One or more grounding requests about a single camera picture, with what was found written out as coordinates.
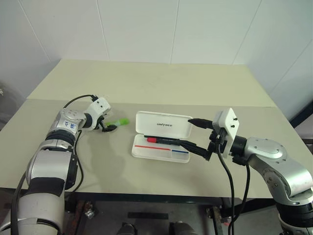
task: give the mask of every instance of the tile grout line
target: tile grout line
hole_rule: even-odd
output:
[[[177,25],[177,19],[178,19],[178,10],[179,10],[179,0],[177,2],[177,11],[176,11],[175,24],[174,24],[174,33],[173,33],[173,41],[172,41],[172,50],[171,50],[170,64],[172,63],[172,59],[173,59],[174,42],[175,42],[175,35],[176,35],[176,25]]]
[[[300,58],[300,56],[304,53],[304,51],[308,48],[308,46],[312,43],[312,39],[309,41],[309,43],[304,47],[304,49],[301,51],[301,53],[297,56],[295,61],[289,66],[289,68],[286,70],[286,72],[283,74],[283,76],[277,81],[276,85],[273,87],[273,89],[269,92],[269,95],[272,94],[272,92],[275,90],[275,88],[278,86],[278,84],[283,80],[283,78],[287,75],[289,70],[294,66],[294,64],[297,62],[297,60]]]
[[[46,50],[45,50],[43,44],[40,42],[40,40],[39,40],[39,38],[38,38],[38,36],[37,36],[37,34],[36,34],[36,32],[35,32],[35,29],[34,29],[33,25],[31,24],[31,22],[30,22],[30,20],[29,20],[29,18],[28,18],[28,16],[27,16],[27,14],[26,14],[26,12],[25,12],[25,10],[24,10],[24,7],[23,7],[21,1],[20,1],[20,0],[17,0],[17,1],[18,1],[19,5],[20,5],[20,7],[21,7],[21,9],[22,9],[22,11],[23,11],[23,13],[24,13],[24,15],[25,15],[25,17],[26,17],[26,19],[27,19],[27,21],[28,21],[30,27],[31,27],[31,29],[33,30],[33,33],[34,33],[34,35],[35,35],[35,37],[36,37],[36,39],[37,39],[37,41],[38,41],[40,47],[41,47],[42,50],[44,51],[45,56],[47,57],[48,61],[51,62],[51,59],[50,59],[50,57],[48,56],[48,54],[47,54],[47,52],[46,52]]]
[[[243,38],[243,40],[242,40],[241,43],[240,43],[240,46],[239,46],[239,48],[238,48],[238,51],[237,51],[237,53],[235,54],[235,57],[234,57],[234,59],[233,59],[233,61],[232,61],[232,63],[231,63],[232,65],[235,63],[235,60],[236,60],[236,58],[237,58],[237,56],[238,56],[238,54],[239,54],[239,51],[240,51],[241,47],[243,46],[244,41],[246,40],[246,37],[247,37],[247,35],[248,35],[248,32],[249,32],[249,30],[250,30],[250,28],[251,28],[251,25],[252,25],[252,23],[253,23],[253,21],[254,21],[254,18],[255,18],[255,16],[256,16],[256,14],[257,14],[257,12],[258,12],[258,10],[259,10],[259,8],[260,8],[261,3],[262,3],[262,0],[260,0],[260,3],[259,3],[259,5],[258,5],[258,7],[256,8],[256,11],[255,11],[255,13],[254,13],[254,15],[253,15],[253,17],[252,17],[252,20],[251,20],[251,22],[250,22],[250,25],[249,25],[249,27],[248,27],[248,30],[246,31],[246,34],[244,35],[244,38]]]
[[[97,5],[97,10],[98,10],[98,15],[99,15],[100,24],[101,24],[101,29],[102,29],[102,36],[103,36],[104,45],[105,45],[105,47],[106,47],[106,52],[107,52],[107,55],[108,55],[108,59],[109,59],[109,61],[111,61],[110,55],[109,55],[109,50],[108,50],[108,45],[107,45],[106,36],[105,36],[105,34],[104,34],[104,28],[103,28],[103,23],[102,23],[102,19],[101,19],[101,14],[100,14],[100,9],[99,9],[98,0],[96,0],[96,5]]]

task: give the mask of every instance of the white tile wall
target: white tile wall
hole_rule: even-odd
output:
[[[231,64],[259,3],[180,0],[172,63]]]
[[[244,63],[290,118],[312,99],[312,2],[2,0],[0,84],[22,101],[60,58]]]
[[[110,60],[169,63],[178,0],[98,0]]]
[[[312,39],[312,0],[263,0],[235,63],[270,93]]]
[[[289,119],[313,100],[312,52],[311,42],[270,94]]]

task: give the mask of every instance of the table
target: table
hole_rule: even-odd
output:
[[[191,160],[187,164],[134,158],[131,155],[131,146],[136,134],[134,118],[136,112],[140,110],[213,119],[216,112],[227,108],[228,104],[233,107],[240,122],[238,135],[269,138],[280,142],[290,156],[305,165],[311,174],[313,173],[311,153],[245,66],[191,65],[190,69],[187,69],[190,65],[172,67],[162,64],[113,63],[112,69],[110,64],[61,61],[35,89],[0,132],[0,188],[16,187],[29,159],[44,140],[58,111],[69,99],[81,94],[101,92],[108,94],[107,99],[112,106],[112,115],[108,121],[127,117],[130,124],[120,126],[112,133],[91,131],[82,135],[78,144],[78,154],[85,179],[79,192],[230,196],[227,175],[215,154],[209,162],[191,154]],[[142,78],[149,74],[149,69],[154,74],[152,81]],[[189,71],[190,74],[186,75],[180,69]],[[172,71],[173,81],[166,71]],[[100,80],[101,76],[107,77],[103,74],[110,74],[114,79]],[[133,83],[127,82],[127,74],[130,78],[142,79],[137,79]],[[155,83],[156,74],[163,76],[157,83]],[[191,74],[195,76],[194,83],[186,81]],[[165,78],[169,80],[169,86],[162,89],[163,86],[159,83],[166,80]],[[179,86],[179,89],[175,90],[178,96],[189,91],[190,93],[177,98],[171,89],[179,84],[180,80],[184,86]],[[194,86],[197,80],[202,84],[200,87]],[[112,88],[114,83],[118,91]],[[217,90],[222,90],[221,84],[223,90],[227,92],[222,98],[218,98]],[[231,93],[232,86],[236,86],[237,92]],[[252,89],[249,89],[249,86],[254,89],[254,95],[251,94]],[[84,110],[88,105],[89,102],[77,101],[72,104],[72,108]],[[209,130],[193,127],[188,140],[207,147],[209,134]],[[230,157],[226,163],[233,174],[235,196],[242,198],[246,181],[245,167],[232,163]],[[248,197],[271,198],[262,177],[254,170],[251,171]]]

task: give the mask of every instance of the red stripe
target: red stripe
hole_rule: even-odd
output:
[[[135,145],[135,147],[140,147],[140,148],[154,148],[154,149],[161,149],[161,150],[169,150],[169,148],[157,148],[157,147],[150,147],[150,146],[142,146],[142,145]]]

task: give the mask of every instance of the red marker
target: red marker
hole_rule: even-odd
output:
[[[150,143],[171,144],[171,145],[178,145],[178,146],[180,146],[178,140],[172,141],[172,140],[165,140],[165,139],[161,139],[161,138],[148,137],[147,141],[150,142]]]

